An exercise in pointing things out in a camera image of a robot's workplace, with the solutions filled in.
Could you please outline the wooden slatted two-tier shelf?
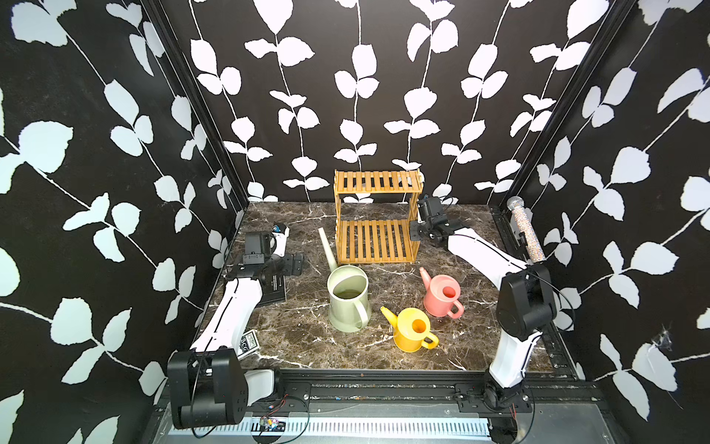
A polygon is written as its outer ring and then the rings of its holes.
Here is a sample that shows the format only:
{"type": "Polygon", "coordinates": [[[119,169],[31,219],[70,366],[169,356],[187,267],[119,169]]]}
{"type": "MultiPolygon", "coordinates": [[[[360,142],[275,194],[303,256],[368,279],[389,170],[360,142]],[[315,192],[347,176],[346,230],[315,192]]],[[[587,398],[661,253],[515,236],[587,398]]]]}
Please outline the wooden slatted two-tier shelf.
{"type": "Polygon", "coordinates": [[[418,221],[417,203],[423,193],[420,170],[342,171],[334,174],[336,259],[341,265],[412,264],[420,242],[410,227],[418,221]],[[409,209],[402,214],[384,210],[376,218],[342,216],[345,197],[358,194],[402,194],[409,209]]]}

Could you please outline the green watering can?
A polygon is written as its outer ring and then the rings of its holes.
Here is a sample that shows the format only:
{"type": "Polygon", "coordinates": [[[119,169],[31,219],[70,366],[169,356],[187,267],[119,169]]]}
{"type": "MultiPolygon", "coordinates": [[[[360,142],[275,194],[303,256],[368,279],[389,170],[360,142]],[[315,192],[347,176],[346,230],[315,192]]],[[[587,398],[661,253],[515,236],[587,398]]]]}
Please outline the green watering can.
{"type": "Polygon", "coordinates": [[[369,279],[358,266],[339,266],[325,230],[319,228],[318,233],[330,270],[327,278],[330,323],[344,333],[359,332],[368,326],[372,316],[368,299],[369,279]]]}

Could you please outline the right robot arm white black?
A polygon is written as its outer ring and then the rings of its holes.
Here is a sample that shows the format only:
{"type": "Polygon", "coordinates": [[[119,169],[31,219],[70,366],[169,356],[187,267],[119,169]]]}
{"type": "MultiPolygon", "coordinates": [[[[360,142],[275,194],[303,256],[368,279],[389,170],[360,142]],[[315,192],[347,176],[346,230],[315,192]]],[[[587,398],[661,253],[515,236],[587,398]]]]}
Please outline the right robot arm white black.
{"type": "Polygon", "coordinates": [[[486,371],[482,397],[486,407],[500,412],[523,391],[523,381],[534,346],[543,329],[557,316],[547,268],[528,265],[499,250],[473,229],[443,214],[425,222],[410,222],[414,240],[445,246],[486,276],[498,289],[497,323],[501,328],[496,356],[486,371]]]}

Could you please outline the yellow watering can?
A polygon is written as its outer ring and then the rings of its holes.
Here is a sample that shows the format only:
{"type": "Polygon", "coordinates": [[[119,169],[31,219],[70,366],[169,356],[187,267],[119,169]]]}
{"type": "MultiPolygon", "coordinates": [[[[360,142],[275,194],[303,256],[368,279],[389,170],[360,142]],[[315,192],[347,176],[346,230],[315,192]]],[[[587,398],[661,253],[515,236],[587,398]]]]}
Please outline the yellow watering can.
{"type": "Polygon", "coordinates": [[[419,349],[432,350],[439,345],[439,338],[432,333],[429,317],[418,308],[405,308],[398,315],[382,306],[381,313],[393,327],[394,342],[405,353],[419,349]]]}

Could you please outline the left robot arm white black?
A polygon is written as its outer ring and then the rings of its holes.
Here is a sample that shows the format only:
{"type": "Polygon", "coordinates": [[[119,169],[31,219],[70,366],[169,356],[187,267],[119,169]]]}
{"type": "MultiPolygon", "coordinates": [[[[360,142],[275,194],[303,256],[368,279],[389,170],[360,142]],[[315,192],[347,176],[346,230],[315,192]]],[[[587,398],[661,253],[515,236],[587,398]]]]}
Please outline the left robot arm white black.
{"type": "Polygon", "coordinates": [[[244,370],[241,339],[254,309],[273,283],[299,275],[299,255],[273,255],[262,264],[234,266],[216,312],[188,351],[168,362],[168,388],[173,426],[236,425],[257,401],[275,396],[273,370],[244,370]]]}

